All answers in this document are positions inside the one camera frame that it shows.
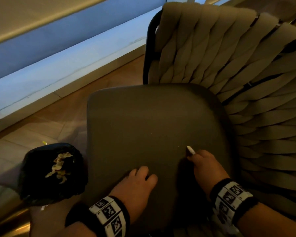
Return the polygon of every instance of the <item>person's left hand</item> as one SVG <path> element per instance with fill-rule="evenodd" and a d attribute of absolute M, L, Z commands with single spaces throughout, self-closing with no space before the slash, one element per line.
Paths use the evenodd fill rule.
<path fill-rule="evenodd" d="M 109 194 L 123 202 L 128 210 L 131 224 L 146 208 L 149 195 L 157 184 L 157 175 L 150 175 L 146 180 L 148 173 L 149 169 L 146 166 L 140 167 L 138 171 L 133 169 L 129 176 L 118 183 Z"/>

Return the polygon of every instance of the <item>forearm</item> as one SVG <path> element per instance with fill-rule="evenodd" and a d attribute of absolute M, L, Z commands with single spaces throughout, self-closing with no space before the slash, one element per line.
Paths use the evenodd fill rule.
<path fill-rule="evenodd" d="M 245 237 L 296 237 L 296 222 L 262 203 L 249 209 L 237 226 Z"/>
<path fill-rule="evenodd" d="M 97 237 L 88 227 L 81 222 L 75 222 L 61 230 L 55 237 Z"/>

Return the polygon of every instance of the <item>chair backrest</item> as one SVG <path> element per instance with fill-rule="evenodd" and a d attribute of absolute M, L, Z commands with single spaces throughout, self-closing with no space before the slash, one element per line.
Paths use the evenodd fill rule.
<path fill-rule="evenodd" d="M 242 178 L 296 219 L 296 27 L 267 13 L 166 3 L 147 37 L 144 84 L 212 91 L 238 135 Z"/>

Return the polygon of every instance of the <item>hand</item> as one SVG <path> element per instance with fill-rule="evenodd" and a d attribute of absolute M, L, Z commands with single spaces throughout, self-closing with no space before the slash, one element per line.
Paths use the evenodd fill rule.
<path fill-rule="evenodd" d="M 195 179 L 208 199 L 213 187 L 221 180 L 229 178 L 215 156 L 206 150 L 199 150 L 187 159 L 194 163 Z"/>
<path fill-rule="evenodd" d="M 148 173 L 149 169 L 146 166 L 140 167 L 138 171 L 133 169 L 129 176 L 118 183 L 109 194 L 123 202 L 128 210 L 131 224 L 146 208 L 149 195 L 157 184 L 157 175 L 150 175 L 146 180 Z"/>

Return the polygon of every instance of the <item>finger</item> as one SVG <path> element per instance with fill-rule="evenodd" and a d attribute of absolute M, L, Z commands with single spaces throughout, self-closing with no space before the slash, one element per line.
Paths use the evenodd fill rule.
<path fill-rule="evenodd" d="M 136 176 L 138 176 L 139 178 L 145 179 L 148 173 L 149 173 L 149 168 L 147 166 L 142 166 L 139 168 Z"/>
<path fill-rule="evenodd" d="M 155 175 L 155 174 L 150 175 L 146 182 L 150 188 L 150 191 L 152 191 L 158 182 L 157 175 Z"/>
<path fill-rule="evenodd" d="M 132 171 L 130 171 L 128 176 L 135 176 L 137 172 L 137 169 L 133 169 Z"/>
<path fill-rule="evenodd" d="M 213 158 L 214 157 L 214 155 L 212 153 L 210 153 L 210 152 L 208 152 L 206 150 L 198 150 L 197 154 L 199 154 L 199 155 L 201 155 L 202 157 L 205 157 L 205 158 L 207 158 L 207 157 Z"/>
<path fill-rule="evenodd" d="M 196 153 L 192 156 L 188 156 L 187 159 L 195 165 L 199 165 L 203 161 L 204 157 Z"/>

